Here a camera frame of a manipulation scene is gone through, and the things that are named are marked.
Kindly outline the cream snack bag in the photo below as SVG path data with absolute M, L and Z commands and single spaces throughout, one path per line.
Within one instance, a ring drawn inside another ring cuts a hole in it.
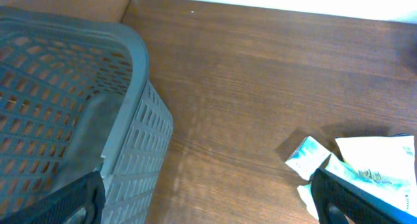
M 377 182 L 408 182 L 416 186 L 414 136 L 339 137 L 345 163 Z

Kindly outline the small teal tissue pack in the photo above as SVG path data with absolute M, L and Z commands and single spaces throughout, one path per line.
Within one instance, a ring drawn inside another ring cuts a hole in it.
M 330 156 L 331 152 L 312 136 L 307 136 L 288 157 L 285 164 L 303 180 L 310 180 L 316 169 Z

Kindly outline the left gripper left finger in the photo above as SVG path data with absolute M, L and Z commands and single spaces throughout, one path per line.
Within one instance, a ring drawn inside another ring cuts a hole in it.
M 98 171 L 62 187 L 46 198 L 15 212 L 1 220 L 1 223 L 66 223 L 80 210 L 80 223 L 100 224 L 106 202 L 105 187 Z

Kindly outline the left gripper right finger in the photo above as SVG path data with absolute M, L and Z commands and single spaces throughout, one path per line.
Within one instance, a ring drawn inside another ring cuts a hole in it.
M 324 169 L 315 171 L 311 194 L 320 223 L 416 223 L 416 217 Z

